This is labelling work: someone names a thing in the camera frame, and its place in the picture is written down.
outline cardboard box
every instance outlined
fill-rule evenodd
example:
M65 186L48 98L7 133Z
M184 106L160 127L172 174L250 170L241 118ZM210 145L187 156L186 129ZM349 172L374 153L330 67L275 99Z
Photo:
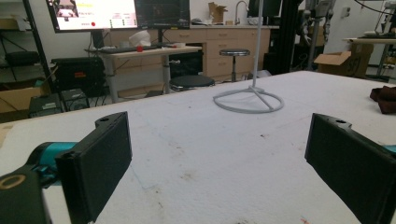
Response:
M224 21L224 12L227 11L225 6L218 6L215 3L209 3L209 13L210 16L213 18L212 23L223 23Z
M0 113L29 109L30 98L50 94L48 83L34 87L35 78L21 82L0 83Z
M320 54L314 63L320 73L364 77L373 48L372 44L352 44L350 51Z

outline keyboard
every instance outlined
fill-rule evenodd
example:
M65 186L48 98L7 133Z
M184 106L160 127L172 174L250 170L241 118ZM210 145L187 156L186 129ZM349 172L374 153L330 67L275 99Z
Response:
M156 49L157 46L143 46L143 50L147 49ZM137 47L129 47L129 48L122 48L122 49L99 49L101 53L105 54L115 54L115 53L125 53L125 52L134 52L137 51Z

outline white object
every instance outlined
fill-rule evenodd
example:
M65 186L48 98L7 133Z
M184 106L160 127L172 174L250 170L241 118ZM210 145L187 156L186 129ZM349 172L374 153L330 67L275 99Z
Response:
M148 31L140 31L129 37L131 46L151 46L150 34Z

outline circular base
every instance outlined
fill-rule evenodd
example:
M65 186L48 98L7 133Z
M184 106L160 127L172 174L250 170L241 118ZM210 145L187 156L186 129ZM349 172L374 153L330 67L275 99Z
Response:
M246 109L246 108L240 108L240 107L233 107L230 105L225 105L224 103L219 101L219 98L221 97L225 97L225 96L229 96L229 95L234 95L237 93L241 93L241 92L252 92L254 94L256 94L257 97L260 98L260 100L262 100L262 102L266 105L266 107L268 107L267 109ZM277 106L272 106L270 105L264 98L263 96L270 96L274 99L276 99L279 104ZM238 113L246 113L246 114L262 114L262 113L271 113L271 112L275 112L279 109L281 109L285 104L283 102L283 100L272 94L269 92L266 92L265 90L261 89L261 88L257 88L257 87L251 87L249 86L248 89L245 90L238 90L238 91L226 91L224 93L221 93L217 96L213 97L213 101L215 102L216 105L218 105L219 107L226 109L226 110L230 110L233 112L238 112Z

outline metal stand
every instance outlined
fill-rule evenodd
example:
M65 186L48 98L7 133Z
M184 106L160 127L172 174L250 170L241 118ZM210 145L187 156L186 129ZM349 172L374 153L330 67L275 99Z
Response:
M259 6L259 25L257 27L257 44L256 44L256 53L255 53L255 61L254 61L254 71L253 71L253 85L249 86L245 90L236 90L236 91L226 91L224 93L221 93L217 96L213 97L213 100L216 105L223 109L227 109L233 112L238 112L238 113L246 113L246 114L260 114L260 113L269 113L269 112L274 112L279 109L281 109L284 106L283 100L269 92L266 92L265 90L261 88L256 87L256 79L257 79L257 68L258 68L258 63L259 63L259 51L260 51L260 40L261 40L261 35L262 35L262 7L263 7L263 0L260 0L260 6ZM253 96L259 97L259 99L265 104L265 108L263 109L247 109L247 108L239 108L239 107L233 107L230 105L226 105L226 102L221 102L220 99L226 96L231 96L235 95L237 93L254 93ZM279 101L279 104L276 106L272 106L266 99L264 99L263 96L270 96L271 98L276 99Z

